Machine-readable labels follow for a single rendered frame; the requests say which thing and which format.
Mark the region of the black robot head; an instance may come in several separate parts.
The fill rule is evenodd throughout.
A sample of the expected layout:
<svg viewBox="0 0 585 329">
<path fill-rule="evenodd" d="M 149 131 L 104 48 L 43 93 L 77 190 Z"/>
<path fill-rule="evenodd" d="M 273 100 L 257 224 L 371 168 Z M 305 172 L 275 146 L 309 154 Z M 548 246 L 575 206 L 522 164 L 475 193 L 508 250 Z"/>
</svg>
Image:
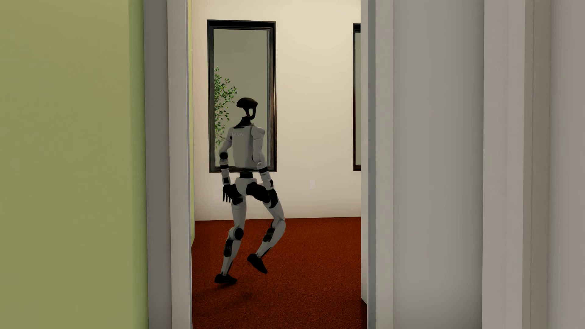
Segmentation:
<svg viewBox="0 0 585 329">
<path fill-rule="evenodd" d="M 252 98 L 241 98 L 238 100 L 236 106 L 244 109 L 246 116 L 243 116 L 240 122 L 234 128 L 243 128 L 245 126 L 254 125 L 252 120 L 256 116 L 257 101 Z"/>
</svg>

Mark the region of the green leafy plant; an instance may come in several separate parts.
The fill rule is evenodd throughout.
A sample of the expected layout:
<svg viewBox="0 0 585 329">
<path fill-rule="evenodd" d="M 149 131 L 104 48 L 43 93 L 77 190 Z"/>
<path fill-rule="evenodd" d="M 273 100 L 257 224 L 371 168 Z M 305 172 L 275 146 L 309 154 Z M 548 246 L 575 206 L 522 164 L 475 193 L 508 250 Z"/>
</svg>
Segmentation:
<svg viewBox="0 0 585 329">
<path fill-rule="evenodd" d="M 237 87 L 231 85 L 229 78 L 222 78 L 220 68 L 214 69 L 214 138 L 215 148 L 219 149 L 225 140 L 229 118 L 229 105 L 237 92 Z"/>
</svg>

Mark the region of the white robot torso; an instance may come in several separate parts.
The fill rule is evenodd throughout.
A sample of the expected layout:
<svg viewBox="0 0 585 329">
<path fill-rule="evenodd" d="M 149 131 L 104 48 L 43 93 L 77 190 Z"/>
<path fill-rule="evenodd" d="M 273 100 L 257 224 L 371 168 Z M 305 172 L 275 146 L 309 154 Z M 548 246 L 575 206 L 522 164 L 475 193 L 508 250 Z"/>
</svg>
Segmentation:
<svg viewBox="0 0 585 329">
<path fill-rule="evenodd" d="M 252 125 L 232 128 L 232 156 L 235 167 L 246 171 L 257 170 L 257 165 L 252 158 L 253 139 L 250 133 Z"/>
</svg>

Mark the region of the dark framed tall window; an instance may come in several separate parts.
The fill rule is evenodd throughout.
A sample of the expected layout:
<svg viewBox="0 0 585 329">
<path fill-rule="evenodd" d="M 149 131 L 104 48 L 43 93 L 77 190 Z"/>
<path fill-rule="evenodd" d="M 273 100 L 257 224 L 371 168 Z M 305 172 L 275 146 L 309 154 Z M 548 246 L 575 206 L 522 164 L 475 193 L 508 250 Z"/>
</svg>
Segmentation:
<svg viewBox="0 0 585 329">
<path fill-rule="evenodd" d="M 361 170 L 361 28 L 353 24 L 353 169 Z"/>
<path fill-rule="evenodd" d="M 248 97 L 258 102 L 255 125 L 266 130 L 263 152 L 268 169 L 276 170 L 276 71 L 275 22 L 258 20 L 212 20 L 207 22 L 208 36 L 208 113 L 209 172 L 219 173 L 218 150 L 214 138 L 214 69 L 237 87 L 229 105 L 230 121 L 236 125 L 245 115 L 236 107 L 239 99 Z"/>
</svg>

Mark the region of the grey door jamb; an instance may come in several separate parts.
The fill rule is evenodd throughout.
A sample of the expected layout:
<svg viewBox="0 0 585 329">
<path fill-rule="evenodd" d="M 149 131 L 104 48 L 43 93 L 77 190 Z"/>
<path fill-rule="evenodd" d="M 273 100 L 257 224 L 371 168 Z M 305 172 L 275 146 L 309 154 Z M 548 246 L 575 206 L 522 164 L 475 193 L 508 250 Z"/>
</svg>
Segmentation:
<svg viewBox="0 0 585 329">
<path fill-rule="evenodd" d="M 362 298 L 367 305 L 367 329 L 376 322 L 376 160 L 375 119 L 371 109 L 376 100 L 376 6 L 378 0 L 360 0 L 361 20 L 361 251 Z"/>
<path fill-rule="evenodd" d="M 188 0 L 144 0 L 149 329 L 193 329 Z"/>
</svg>

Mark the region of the white left robot leg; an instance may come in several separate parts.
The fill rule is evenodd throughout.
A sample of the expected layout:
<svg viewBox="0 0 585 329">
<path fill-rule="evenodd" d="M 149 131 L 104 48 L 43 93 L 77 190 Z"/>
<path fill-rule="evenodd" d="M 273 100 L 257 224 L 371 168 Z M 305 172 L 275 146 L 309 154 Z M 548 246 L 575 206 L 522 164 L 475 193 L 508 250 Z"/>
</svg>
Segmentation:
<svg viewBox="0 0 585 329">
<path fill-rule="evenodd" d="M 228 231 L 228 238 L 223 250 L 223 264 L 219 274 L 215 277 L 216 283 L 234 284 L 237 279 L 229 274 L 231 265 L 238 254 L 238 250 L 243 238 L 243 229 L 246 220 L 246 188 L 245 178 L 237 178 L 232 184 L 232 216 L 233 227 Z"/>
</svg>

